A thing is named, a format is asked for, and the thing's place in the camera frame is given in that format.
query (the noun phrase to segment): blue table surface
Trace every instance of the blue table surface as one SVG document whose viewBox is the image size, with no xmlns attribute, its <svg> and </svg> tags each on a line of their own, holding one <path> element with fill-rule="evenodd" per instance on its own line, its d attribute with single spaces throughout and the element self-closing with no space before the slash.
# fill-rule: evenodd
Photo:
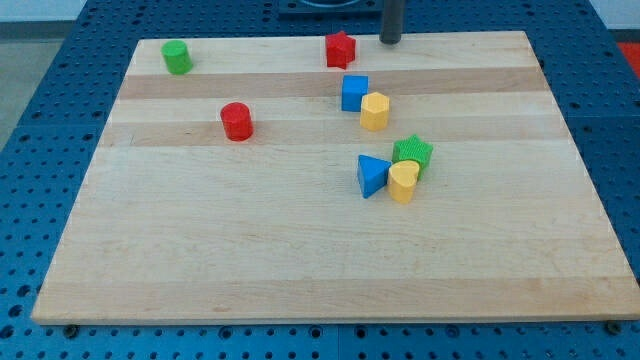
<svg viewBox="0 0 640 360">
<path fill-rule="evenodd" d="M 526 31 L 638 276 L 638 82 L 588 0 L 407 4 L 407 32 Z M 30 320 L 139 39 L 365 34 L 379 27 L 379 15 L 371 14 L 279 18 L 278 3 L 269 0 L 88 0 L 0 154 L 0 358 L 640 359 L 638 321 L 83 326 L 74 334 L 73 327 Z"/>
</svg>

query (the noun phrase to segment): yellow block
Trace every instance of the yellow block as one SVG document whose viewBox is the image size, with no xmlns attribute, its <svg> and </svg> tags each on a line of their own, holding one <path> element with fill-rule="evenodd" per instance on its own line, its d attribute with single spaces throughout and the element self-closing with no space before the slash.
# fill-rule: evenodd
<svg viewBox="0 0 640 360">
<path fill-rule="evenodd" d="M 399 161 L 391 165 L 387 181 L 391 198 L 401 204 L 408 204 L 413 198 L 419 172 L 420 165 L 412 160 Z"/>
<path fill-rule="evenodd" d="M 374 92 L 362 97 L 360 126 L 370 131 L 387 127 L 389 121 L 389 97 Z"/>
</svg>

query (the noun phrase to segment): toy block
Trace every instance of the toy block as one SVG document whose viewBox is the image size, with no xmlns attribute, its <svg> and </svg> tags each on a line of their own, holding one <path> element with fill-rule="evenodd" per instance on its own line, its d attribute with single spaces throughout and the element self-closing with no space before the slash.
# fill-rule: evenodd
<svg viewBox="0 0 640 360">
<path fill-rule="evenodd" d="M 397 162 L 389 168 L 387 187 L 391 198 L 401 204 L 408 204 L 418 182 L 420 165 L 412 160 Z"/>
<path fill-rule="evenodd" d="M 433 153 L 433 145 L 426 143 L 413 134 L 405 140 L 398 140 L 393 144 L 392 161 L 394 163 L 404 160 L 413 160 L 420 165 L 418 180 L 422 179 L 424 171 L 429 167 L 431 162 L 431 153 Z"/>
<path fill-rule="evenodd" d="M 360 126 L 369 131 L 378 131 L 387 127 L 389 122 L 389 97 L 378 92 L 362 97 Z"/>
<path fill-rule="evenodd" d="M 345 75 L 342 78 L 342 111 L 359 112 L 362 97 L 369 92 L 369 77 Z"/>
<path fill-rule="evenodd" d="M 356 59 L 356 39 L 344 31 L 325 36 L 327 67 L 347 69 L 347 64 Z"/>
<path fill-rule="evenodd" d="M 220 111 L 220 118 L 229 140 L 243 141 L 253 135 L 251 113 L 247 105 L 239 102 L 229 103 Z"/>
<path fill-rule="evenodd" d="M 387 184 L 391 162 L 371 156 L 358 156 L 358 182 L 362 197 L 368 198 Z"/>
<path fill-rule="evenodd" d="M 174 75 L 188 73 L 193 68 L 187 44 L 182 40 L 170 40 L 162 45 L 162 57 L 167 70 Z"/>
</svg>

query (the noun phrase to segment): cutting board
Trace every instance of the cutting board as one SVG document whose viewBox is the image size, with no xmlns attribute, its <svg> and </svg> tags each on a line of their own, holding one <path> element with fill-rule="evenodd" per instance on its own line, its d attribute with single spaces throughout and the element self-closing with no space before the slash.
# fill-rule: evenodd
<svg viewBox="0 0 640 360">
<path fill-rule="evenodd" d="M 39 294 L 41 324 L 640 317 L 640 289 L 522 32 L 142 40 Z M 391 99 L 369 132 L 342 76 Z M 226 139 L 247 104 L 255 133 Z M 363 199 L 359 154 L 435 146 L 408 205 Z"/>
</svg>

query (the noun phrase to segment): red cylinder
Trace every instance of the red cylinder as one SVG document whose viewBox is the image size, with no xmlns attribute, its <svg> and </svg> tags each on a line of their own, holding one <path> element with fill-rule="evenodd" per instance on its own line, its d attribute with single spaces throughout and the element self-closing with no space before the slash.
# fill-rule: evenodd
<svg viewBox="0 0 640 360">
<path fill-rule="evenodd" d="M 253 134 L 251 113 L 247 105 L 234 102 L 225 105 L 220 111 L 222 125 L 227 138 L 232 141 L 243 141 Z"/>
</svg>

